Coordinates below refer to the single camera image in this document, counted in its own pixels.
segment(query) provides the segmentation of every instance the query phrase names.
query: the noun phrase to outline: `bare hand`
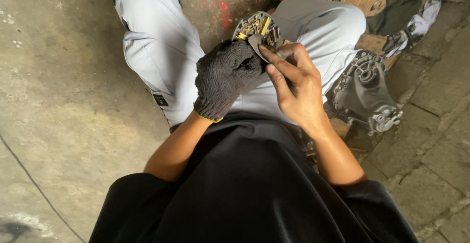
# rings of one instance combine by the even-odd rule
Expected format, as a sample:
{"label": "bare hand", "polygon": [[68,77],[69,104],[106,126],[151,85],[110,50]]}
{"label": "bare hand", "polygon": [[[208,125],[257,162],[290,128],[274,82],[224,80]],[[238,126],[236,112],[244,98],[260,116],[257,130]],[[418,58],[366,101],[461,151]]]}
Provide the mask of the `bare hand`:
{"label": "bare hand", "polygon": [[283,114],[302,127],[310,137],[321,135],[323,127],[329,126],[329,121],[323,110],[320,72],[305,47],[302,44],[285,45],[276,51],[276,55],[260,46],[260,52],[272,63],[266,67],[266,72],[274,84]]}

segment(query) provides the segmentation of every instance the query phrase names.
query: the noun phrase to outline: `knee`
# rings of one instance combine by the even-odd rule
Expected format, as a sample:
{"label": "knee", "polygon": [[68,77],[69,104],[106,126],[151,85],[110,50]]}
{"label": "knee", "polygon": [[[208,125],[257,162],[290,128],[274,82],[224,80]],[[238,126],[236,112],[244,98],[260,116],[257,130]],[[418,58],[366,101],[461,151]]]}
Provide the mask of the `knee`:
{"label": "knee", "polygon": [[347,6],[342,7],[340,11],[338,20],[345,25],[344,30],[356,35],[362,35],[366,30],[366,17],[361,9],[347,4]]}

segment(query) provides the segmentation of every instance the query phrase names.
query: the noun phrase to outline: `stone floor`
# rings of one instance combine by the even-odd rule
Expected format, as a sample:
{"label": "stone floor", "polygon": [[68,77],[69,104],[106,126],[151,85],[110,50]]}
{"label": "stone floor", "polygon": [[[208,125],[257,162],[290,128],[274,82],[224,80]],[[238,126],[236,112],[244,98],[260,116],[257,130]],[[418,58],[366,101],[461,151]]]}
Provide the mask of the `stone floor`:
{"label": "stone floor", "polygon": [[426,243],[470,242],[470,0],[444,3],[430,32],[387,77],[402,123],[348,144]]}
{"label": "stone floor", "polygon": [[[263,2],[182,0],[205,51]],[[427,243],[470,241],[467,14],[444,5],[435,32],[392,69],[402,125],[350,140],[371,151],[367,173]],[[0,134],[11,149],[0,145],[0,242],[87,241],[110,184],[168,136],[124,61],[124,32],[112,0],[0,0]]]}

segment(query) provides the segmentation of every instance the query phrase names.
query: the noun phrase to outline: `work glove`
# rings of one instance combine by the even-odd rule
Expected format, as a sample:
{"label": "work glove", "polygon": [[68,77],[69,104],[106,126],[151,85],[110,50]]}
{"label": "work glove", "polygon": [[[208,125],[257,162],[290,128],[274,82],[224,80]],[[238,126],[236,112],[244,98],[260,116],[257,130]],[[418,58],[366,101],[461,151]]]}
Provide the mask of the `work glove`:
{"label": "work glove", "polygon": [[245,86],[261,74],[261,61],[246,41],[217,45],[197,62],[194,111],[215,123],[222,120]]}

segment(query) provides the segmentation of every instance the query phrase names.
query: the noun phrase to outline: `black shirt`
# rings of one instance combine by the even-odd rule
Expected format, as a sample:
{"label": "black shirt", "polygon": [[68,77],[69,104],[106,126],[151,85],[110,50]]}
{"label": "black shirt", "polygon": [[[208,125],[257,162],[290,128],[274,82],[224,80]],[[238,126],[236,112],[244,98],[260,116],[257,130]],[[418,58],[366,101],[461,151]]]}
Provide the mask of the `black shirt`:
{"label": "black shirt", "polygon": [[89,242],[418,240],[383,185],[333,188],[307,162],[297,127],[239,113],[209,127],[178,183],[116,180]]}

